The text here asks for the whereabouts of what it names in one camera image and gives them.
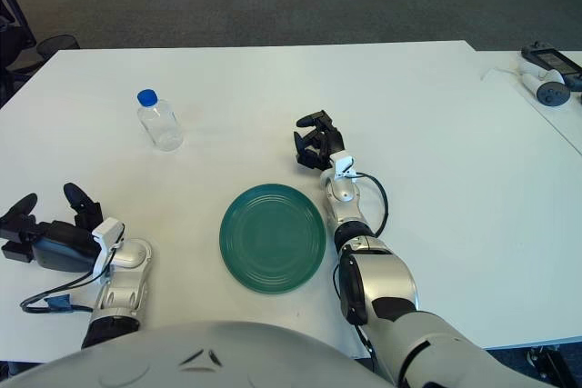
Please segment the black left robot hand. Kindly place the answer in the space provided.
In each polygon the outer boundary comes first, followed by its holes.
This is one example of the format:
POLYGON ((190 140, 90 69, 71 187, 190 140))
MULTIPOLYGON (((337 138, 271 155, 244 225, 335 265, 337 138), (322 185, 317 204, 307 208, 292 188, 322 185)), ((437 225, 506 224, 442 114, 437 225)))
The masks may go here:
POLYGON ((5 258, 22 263, 37 262, 45 269, 87 273, 95 265, 101 247, 92 231, 104 221, 101 205, 78 185, 64 185, 65 197, 75 211, 73 224, 54 220, 38 222, 33 215, 35 193, 28 194, 1 217, 1 251, 5 258))

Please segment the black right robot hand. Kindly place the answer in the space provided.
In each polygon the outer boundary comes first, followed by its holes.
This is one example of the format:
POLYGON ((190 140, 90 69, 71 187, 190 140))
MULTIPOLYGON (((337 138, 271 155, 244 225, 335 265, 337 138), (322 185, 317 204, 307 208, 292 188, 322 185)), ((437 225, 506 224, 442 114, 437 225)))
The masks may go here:
POLYGON ((296 127, 312 127, 305 136, 294 132, 296 160, 309 169, 325 171, 331 168, 331 155, 345 150, 342 135, 325 111, 300 118, 296 121, 296 127))

